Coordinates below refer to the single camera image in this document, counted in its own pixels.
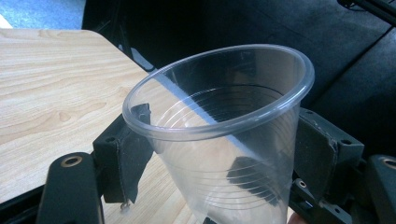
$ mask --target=transparent cup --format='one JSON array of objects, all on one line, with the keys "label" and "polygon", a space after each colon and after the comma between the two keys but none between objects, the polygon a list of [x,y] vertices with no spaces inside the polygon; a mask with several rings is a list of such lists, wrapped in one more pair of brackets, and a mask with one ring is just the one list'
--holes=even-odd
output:
[{"label": "transparent cup", "polygon": [[[314,82],[301,52],[217,49],[165,66],[125,99],[200,222],[286,223],[300,101]],[[150,124],[136,105],[149,104]]]}]

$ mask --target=plastic cup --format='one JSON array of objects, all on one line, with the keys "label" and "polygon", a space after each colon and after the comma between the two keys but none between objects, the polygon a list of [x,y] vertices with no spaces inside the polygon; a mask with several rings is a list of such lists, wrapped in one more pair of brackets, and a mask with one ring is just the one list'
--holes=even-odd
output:
[{"label": "plastic cup", "polygon": [[[217,49],[165,66],[125,99],[200,222],[286,223],[300,101],[314,82],[301,52]],[[150,124],[136,105],[149,104]]]}]

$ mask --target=clear plastic cup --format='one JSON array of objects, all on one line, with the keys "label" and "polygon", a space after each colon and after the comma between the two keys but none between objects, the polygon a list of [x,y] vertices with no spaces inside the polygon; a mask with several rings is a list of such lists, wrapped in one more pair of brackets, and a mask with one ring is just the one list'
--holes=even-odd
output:
[{"label": "clear plastic cup", "polygon": [[[300,101],[314,82],[301,52],[217,49],[165,66],[123,105],[200,222],[286,223]],[[136,105],[149,104],[150,124]]]}]

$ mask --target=wood grain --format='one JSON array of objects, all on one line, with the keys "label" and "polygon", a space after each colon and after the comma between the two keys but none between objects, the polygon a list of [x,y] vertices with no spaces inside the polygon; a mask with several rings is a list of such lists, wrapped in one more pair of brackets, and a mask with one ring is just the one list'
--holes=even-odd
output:
[{"label": "wood grain", "polygon": [[[89,31],[0,30],[0,203],[45,182],[51,162],[92,151],[147,74]],[[106,223],[196,223],[157,156],[136,204],[104,204]]]}]

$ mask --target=table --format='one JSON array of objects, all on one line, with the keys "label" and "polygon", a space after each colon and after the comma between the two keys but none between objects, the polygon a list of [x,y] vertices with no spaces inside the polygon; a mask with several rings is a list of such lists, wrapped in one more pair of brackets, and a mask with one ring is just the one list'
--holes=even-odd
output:
[{"label": "table", "polygon": [[[146,75],[90,31],[0,30],[0,203],[43,185],[62,155],[92,152]],[[104,212],[106,223],[196,223],[156,155],[136,204]]]}]

